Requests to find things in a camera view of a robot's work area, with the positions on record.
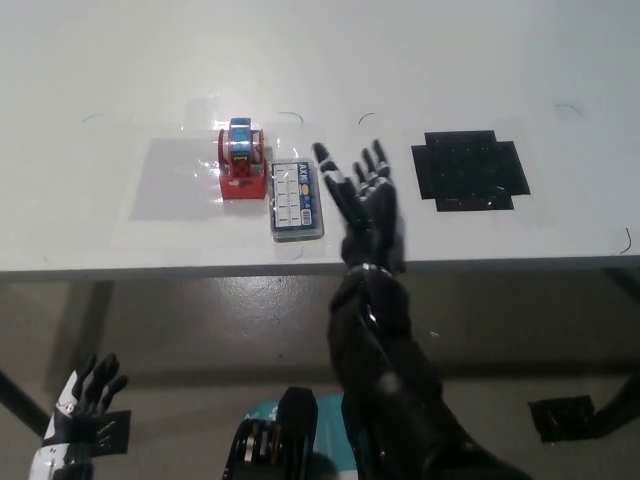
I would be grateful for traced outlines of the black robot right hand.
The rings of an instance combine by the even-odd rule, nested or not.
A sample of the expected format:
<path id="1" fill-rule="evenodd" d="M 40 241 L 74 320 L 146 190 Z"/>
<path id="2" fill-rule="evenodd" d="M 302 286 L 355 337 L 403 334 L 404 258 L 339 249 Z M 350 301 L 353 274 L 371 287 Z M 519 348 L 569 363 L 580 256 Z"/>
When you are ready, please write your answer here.
<path id="1" fill-rule="evenodd" d="M 344 263 L 350 268 L 368 264 L 392 274 L 404 272 L 404 223 L 380 141 L 362 150 L 362 159 L 353 164 L 354 177 L 338 168 L 324 144 L 313 144 L 312 151 L 345 223 Z"/>

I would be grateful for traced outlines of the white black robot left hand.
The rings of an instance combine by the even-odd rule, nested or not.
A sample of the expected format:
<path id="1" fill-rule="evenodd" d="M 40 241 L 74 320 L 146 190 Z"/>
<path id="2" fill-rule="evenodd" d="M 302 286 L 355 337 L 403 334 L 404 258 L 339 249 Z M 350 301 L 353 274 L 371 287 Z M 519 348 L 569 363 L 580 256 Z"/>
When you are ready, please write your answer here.
<path id="1" fill-rule="evenodd" d="M 30 480 L 93 477 L 92 448 L 99 423 L 114 396 L 128 383 L 128 377 L 119 370 L 119 360 L 111 353 L 101 361 L 90 354 L 72 371 L 33 456 Z"/>

